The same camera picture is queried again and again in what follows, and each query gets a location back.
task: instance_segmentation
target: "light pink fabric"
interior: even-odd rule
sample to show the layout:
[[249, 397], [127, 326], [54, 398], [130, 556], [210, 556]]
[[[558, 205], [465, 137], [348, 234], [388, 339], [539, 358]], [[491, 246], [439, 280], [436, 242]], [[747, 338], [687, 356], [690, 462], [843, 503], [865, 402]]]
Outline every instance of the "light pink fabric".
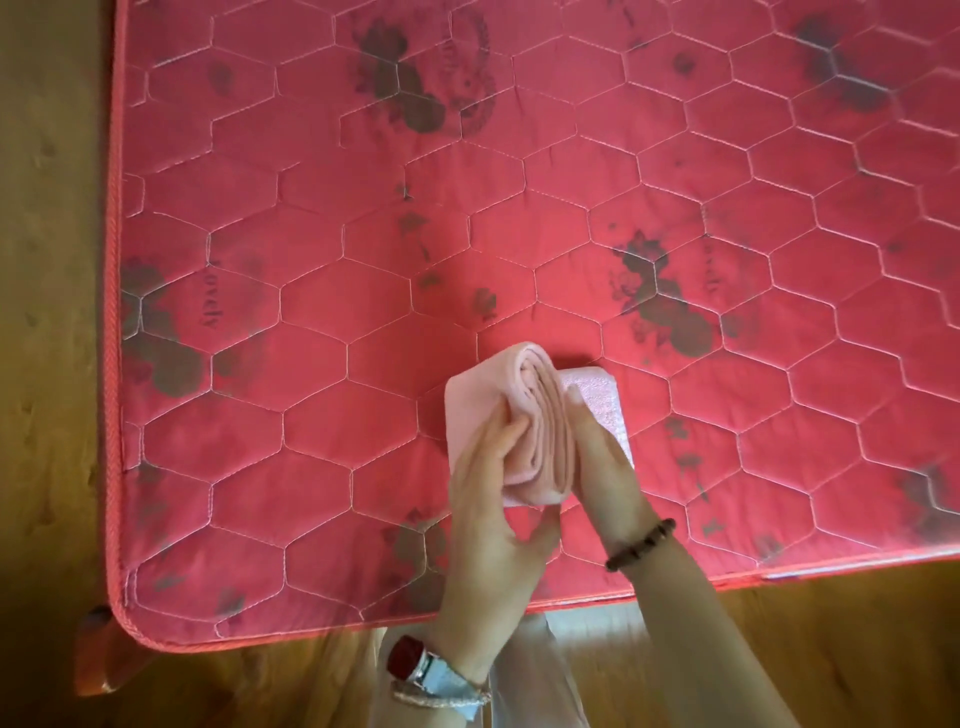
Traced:
[[560, 503], [573, 488], [576, 449], [564, 413], [564, 380], [580, 386], [590, 410], [630, 454], [616, 381], [599, 367], [559, 373], [536, 344], [517, 344], [446, 383], [446, 446], [452, 470], [474, 430], [500, 396], [511, 416], [526, 414], [530, 428], [507, 456], [507, 505]]

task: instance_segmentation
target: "towel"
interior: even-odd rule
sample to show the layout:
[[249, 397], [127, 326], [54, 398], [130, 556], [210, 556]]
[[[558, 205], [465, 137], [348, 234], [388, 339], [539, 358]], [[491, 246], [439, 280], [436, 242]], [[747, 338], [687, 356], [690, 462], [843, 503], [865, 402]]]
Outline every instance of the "towel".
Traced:
[[517, 344], [446, 383], [446, 446], [453, 468], [474, 430], [506, 396], [512, 417], [525, 414], [530, 427], [504, 460], [504, 503], [563, 502], [573, 489], [576, 448], [564, 412], [564, 389], [576, 383], [601, 425], [630, 457], [616, 380], [599, 367], [558, 372], [543, 348]]

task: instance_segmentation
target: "hexagon pattern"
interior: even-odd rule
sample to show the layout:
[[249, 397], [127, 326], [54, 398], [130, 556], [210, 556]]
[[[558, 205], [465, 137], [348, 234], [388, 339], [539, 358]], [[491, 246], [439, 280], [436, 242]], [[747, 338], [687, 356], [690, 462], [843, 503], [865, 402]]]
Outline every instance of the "hexagon pattern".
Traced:
[[[436, 611], [444, 383], [526, 340], [616, 378], [715, 579], [960, 542], [955, 3], [121, 6], [110, 568], [155, 643]], [[536, 605], [625, 595], [604, 559], [572, 504]]]

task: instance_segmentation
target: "watch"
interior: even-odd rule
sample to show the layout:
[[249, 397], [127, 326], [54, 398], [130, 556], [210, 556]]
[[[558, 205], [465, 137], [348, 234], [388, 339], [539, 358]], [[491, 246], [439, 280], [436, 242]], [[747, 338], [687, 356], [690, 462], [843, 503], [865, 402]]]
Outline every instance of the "watch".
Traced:
[[[387, 658], [387, 671], [394, 678], [411, 687], [414, 692], [422, 692], [426, 698], [449, 700], [446, 707], [453, 708], [467, 721], [476, 717], [477, 711], [490, 701], [490, 694], [476, 688], [467, 678], [446, 663], [446, 660], [427, 649], [420, 640], [403, 635], [396, 641]], [[432, 704], [429, 700], [415, 704]]]

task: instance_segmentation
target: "hand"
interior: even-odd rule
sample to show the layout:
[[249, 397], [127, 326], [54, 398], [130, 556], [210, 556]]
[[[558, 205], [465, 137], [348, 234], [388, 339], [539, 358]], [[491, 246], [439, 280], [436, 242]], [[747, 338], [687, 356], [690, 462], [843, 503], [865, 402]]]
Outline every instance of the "hand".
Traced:
[[620, 444], [596, 421], [575, 384], [566, 390], [566, 416], [579, 463], [573, 493], [583, 503], [607, 554], [613, 556], [641, 541], [660, 519], [640, 492]]
[[560, 540], [560, 506], [543, 511], [526, 542], [504, 518], [503, 458], [530, 426], [526, 417], [508, 420], [501, 400], [453, 469], [450, 564], [428, 643], [477, 685], [520, 623]]

